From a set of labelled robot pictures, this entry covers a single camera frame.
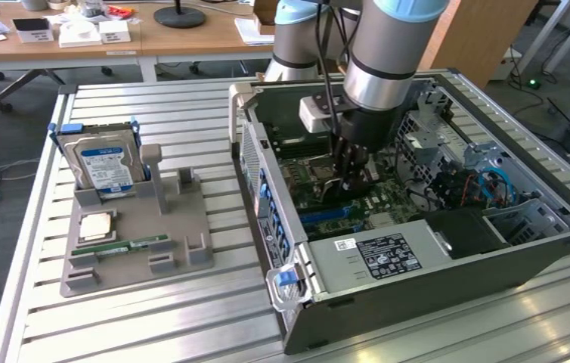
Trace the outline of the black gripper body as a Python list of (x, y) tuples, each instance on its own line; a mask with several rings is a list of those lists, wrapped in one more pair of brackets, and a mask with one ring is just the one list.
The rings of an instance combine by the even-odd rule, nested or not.
[(341, 137), (370, 153), (377, 153), (389, 145), (391, 129), (399, 120), (398, 108), (386, 111), (366, 108), (350, 110), (339, 119)]

